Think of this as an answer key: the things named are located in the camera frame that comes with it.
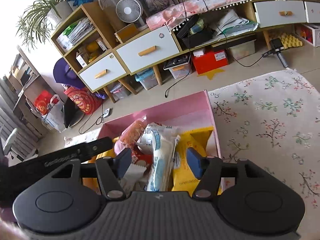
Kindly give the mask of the red candy pack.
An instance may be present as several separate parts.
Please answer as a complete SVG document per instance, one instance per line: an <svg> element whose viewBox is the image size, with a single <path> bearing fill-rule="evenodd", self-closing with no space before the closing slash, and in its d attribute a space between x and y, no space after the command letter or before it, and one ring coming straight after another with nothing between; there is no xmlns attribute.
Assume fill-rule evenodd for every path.
<svg viewBox="0 0 320 240"><path fill-rule="evenodd" d="M143 154L139 151L133 151L131 154L131 163L143 166L143 167L150 167L153 162L153 155L151 154Z"/></svg>

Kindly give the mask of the large yellow snack bag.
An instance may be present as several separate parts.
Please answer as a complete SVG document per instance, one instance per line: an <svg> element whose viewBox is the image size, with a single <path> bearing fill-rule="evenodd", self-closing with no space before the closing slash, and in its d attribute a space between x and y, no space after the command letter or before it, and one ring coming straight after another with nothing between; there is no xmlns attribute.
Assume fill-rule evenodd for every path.
<svg viewBox="0 0 320 240"><path fill-rule="evenodd" d="M193 194L204 171L201 161L207 156L217 156L213 131L209 126L180 134L172 168L172 191Z"/></svg>

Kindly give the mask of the white black snack pack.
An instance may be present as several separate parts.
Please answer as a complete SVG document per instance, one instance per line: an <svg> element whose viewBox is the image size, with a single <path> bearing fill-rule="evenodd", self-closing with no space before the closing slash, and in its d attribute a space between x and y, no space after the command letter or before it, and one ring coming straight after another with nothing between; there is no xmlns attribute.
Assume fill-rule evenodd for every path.
<svg viewBox="0 0 320 240"><path fill-rule="evenodd" d="M125 172L123 178L119 180L119 184L126 195L129 195L133 191L135 184L144 176L145 171L146 167L144 166L136 164L129 165L129 168Z"/></svg>

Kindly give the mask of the pink snack pack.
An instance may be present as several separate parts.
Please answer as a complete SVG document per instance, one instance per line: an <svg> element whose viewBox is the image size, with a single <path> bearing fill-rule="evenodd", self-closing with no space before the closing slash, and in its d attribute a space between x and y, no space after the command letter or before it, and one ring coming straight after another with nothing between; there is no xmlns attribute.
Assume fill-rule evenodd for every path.
<svg viewBox="0 0 320 240"><path fill-rule="evenodd" d="M114 152L116 155L120 154L125 148L134 150L136 142L144 133L146 122L142 119L135 120L125 131L121 134L114 145Z"/></svg>

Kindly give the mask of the yellow ribbed snack bag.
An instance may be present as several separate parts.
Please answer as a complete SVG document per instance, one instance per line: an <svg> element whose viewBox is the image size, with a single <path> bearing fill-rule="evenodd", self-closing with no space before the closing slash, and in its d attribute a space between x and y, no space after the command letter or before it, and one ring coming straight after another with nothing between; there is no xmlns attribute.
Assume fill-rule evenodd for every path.
<svg viewBox="0 0 320 240"><path fill-rule="evenodd" d="M90 142L89 146L92 148L93 153L97 157L113 148L112 139L109 137L100 138L96 141ZM116 159L111 156L102 156L95 158L94 161L89 161L87 164L81 165L80 178L84 186L89 187L97 193L99 189L100 194L106 198L111 199L111 191L120 191L122 189L118 183L118 171Z"/></svg>

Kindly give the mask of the blue white long pack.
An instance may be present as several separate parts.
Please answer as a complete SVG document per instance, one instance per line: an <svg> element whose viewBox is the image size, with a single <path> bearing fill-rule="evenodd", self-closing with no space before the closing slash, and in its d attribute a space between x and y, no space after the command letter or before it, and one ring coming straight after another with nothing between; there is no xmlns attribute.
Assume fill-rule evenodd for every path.
<svg viewBox="0 0 320 240"><path fill-rule="evenodd" d="M159 145L153 146L153 162L145 188L146 191L167 191L173 166L175 148L179 139L180 136L178 135L177 128L175 140L161 140Z"/></svg>

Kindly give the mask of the white grey snack bag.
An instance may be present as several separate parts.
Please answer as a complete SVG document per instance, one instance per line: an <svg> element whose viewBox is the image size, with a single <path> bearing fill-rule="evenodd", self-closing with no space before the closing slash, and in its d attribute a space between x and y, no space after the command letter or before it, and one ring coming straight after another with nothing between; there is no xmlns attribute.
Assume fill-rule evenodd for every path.
<svg viewBox="0 0 320 240"><path fill-rule="evenodd" d="M143 154L153 154L154 145L159 145L161 140L175 140L176 135L177 127L152 122L138 139L137 146Z"/></svg>

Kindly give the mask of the blue lid plastic bin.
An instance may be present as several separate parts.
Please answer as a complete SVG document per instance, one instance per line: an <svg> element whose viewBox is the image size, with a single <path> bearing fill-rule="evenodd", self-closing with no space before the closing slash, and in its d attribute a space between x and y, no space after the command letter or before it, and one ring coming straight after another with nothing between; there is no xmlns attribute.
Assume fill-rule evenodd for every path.
<svg viewBox="0 0 320 240"><path fill-rule="evenodd" d="M140 82L145 90L150 90L151 88L158 85L155 72L152 68L148 68L141 72L135 74L135 80Z"/></svg>

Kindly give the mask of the clear plastic bin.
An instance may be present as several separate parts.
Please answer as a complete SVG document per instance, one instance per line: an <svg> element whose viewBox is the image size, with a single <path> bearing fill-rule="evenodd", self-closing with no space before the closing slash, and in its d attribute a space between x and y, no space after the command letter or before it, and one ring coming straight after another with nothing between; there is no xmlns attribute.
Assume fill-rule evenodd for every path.
<svg viewBox="0 0 320 240"><path fill-rule="evenodd" d="M235 60L243 59L255 53L255 40L232 46L228 48L228 51Z"/></svg>

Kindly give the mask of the cardboard box on cabinet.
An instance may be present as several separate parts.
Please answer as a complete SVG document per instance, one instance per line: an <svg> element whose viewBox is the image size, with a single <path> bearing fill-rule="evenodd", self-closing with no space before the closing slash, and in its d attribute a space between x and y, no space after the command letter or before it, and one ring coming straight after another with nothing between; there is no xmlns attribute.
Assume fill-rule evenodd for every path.
<svg viewBox="0 0 320 240"><path fill-rule="evenodd" d="M139 34L139 30L133 23L130 23L129 25L125 26L124 28L114 33L116 39L120 43L125 43L126 41L133 38L137 34Z"/></svg>

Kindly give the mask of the wooden shelf cabinet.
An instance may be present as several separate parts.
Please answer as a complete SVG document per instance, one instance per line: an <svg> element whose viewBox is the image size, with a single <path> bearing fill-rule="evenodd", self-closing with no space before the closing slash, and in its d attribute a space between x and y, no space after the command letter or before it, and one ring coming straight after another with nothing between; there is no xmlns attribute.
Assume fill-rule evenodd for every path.
<svg viewBox="0 0 320 240"><path fill-rule="evenodd" d="M65 50L59 45L57 39L69 25L77 20L89 20L93 30L72 45L69 50ZM106 50L88 65L81 66L76 60L77 51L97 38L102 39ZM161 85L159 64L182 52L176 37L167 26L156 30L145 29L125 43L118 44L114 29L97 2L83 4L73 11L57 26L51 40L86 87L91 92L103 89L111 100L114 97L108 89L109 84L118 81L132 94L137 94L125 77L148 68L153 69L156 80Z"/></svg>

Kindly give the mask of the black basket on console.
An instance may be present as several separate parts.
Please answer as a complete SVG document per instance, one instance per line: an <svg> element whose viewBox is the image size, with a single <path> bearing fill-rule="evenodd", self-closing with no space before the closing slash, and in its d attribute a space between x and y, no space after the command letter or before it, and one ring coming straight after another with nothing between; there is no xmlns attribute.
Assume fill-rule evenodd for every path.
<svg viewBox="0 0 320 240"><path fill-rule="evenodd" d="M191 49L213 38L213 32L199 15L193 15L173 29L182 49Z"/></svg>

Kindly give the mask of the long wooden tv console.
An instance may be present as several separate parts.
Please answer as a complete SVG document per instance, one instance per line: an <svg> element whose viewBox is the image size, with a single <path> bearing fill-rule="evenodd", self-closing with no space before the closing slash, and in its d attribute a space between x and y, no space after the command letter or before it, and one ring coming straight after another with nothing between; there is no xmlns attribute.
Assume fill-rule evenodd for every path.
<svg viewBox="0 0 320 240"><path fill-rule="evenodd" d="M189 50L287 24L319 23L319 1L253 0L198 15L212 30L213 38Z"/></svg>

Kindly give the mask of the potted green plant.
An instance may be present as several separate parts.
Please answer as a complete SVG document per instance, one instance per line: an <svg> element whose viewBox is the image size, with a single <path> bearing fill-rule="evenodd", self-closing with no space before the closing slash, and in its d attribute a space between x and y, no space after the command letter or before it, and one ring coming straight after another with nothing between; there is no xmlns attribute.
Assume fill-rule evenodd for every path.
<svg viewBox="0 0 320 240"><path fill-rule="evenodd" d="M65 0L35 0L28 6L17 22L17 35L22 44L29 49L36 48L37 43L45 43L49 38L47 15L50 10L57 13L56 6Z"/></svg>

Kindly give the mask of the yellow egg tray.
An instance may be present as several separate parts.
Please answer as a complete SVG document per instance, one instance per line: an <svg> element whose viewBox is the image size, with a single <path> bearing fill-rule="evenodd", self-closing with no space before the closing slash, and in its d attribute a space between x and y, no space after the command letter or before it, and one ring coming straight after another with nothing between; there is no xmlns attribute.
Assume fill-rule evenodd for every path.
<svg viewBox="0 0 320 240"><path fill-rule="evenodd" d="M298 48L303 46L303 42L296 38L293 34L285 32L272 32L271 39L279 38L284 49Z"/></svg>

